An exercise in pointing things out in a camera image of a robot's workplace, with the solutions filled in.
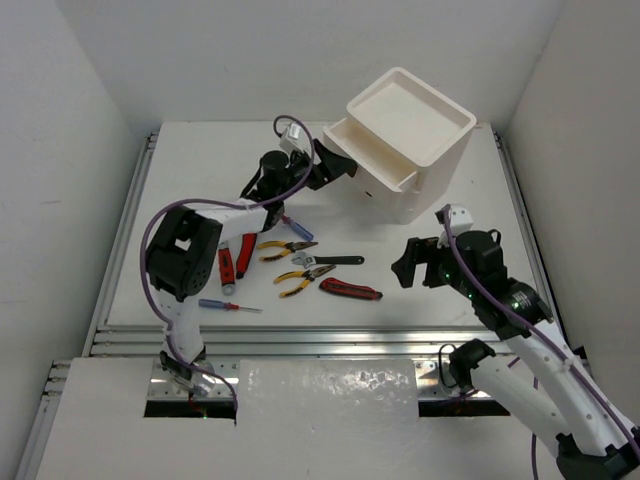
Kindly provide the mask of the white top drawer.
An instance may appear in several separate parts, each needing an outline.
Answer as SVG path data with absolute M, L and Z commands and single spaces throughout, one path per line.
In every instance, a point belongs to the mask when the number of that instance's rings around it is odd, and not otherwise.
M 384 141 L 354 120 L 344 118 L 325 126 L 324 139 L 358 165 L 369 182 L 393 193 L 407 191 L 417 180 L 417 168 Z

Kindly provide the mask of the white drawer cabinet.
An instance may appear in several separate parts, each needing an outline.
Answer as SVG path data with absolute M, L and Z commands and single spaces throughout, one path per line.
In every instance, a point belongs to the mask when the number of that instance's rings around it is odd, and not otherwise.
M 417 168 L 407 191 L 373 195 L 400 224 L 413 222 L 444 195 L 477 124 L 469 110 L 400 67 L 374 81 L 346 110 Z

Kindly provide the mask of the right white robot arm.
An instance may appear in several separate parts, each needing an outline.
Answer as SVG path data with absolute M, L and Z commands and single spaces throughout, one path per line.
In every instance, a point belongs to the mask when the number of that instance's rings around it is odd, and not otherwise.
M 533 373 L 522 380 L 486 342 L 449 354 L 448 374 L 463 393 L 489 394 L 548 449 L 566 479 L 622 479 L 639 467 L 639 428 L 603 395 L 538 293 L 509 276 L 496 230 L 472 230 L 444 243 L 411 238 L 391 269 L 412 287 L 426 265 L 428 288 L 449 286 Z

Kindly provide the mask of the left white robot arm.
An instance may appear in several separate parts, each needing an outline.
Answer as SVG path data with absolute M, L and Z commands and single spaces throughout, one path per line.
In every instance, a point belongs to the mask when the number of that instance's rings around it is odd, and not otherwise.
M 331 152 L 314 139 L 311 151 L 272 150 L 259 160 L 257 172 L 234 203 L 203 199 L 204 209 L 189 201 L 158 212 L 143 234 L 139 262 L 143 292 L 164 323 L 161 364 L 189 379 L 203 372 L 205 346 L 199 322 L 187 312 L 187 299 L 209 281 L 221 243 L 272 229 L 284 214 L 284 201 L 301 188 L 318 190 L 340 176 L 351 177 L 357 163 Z

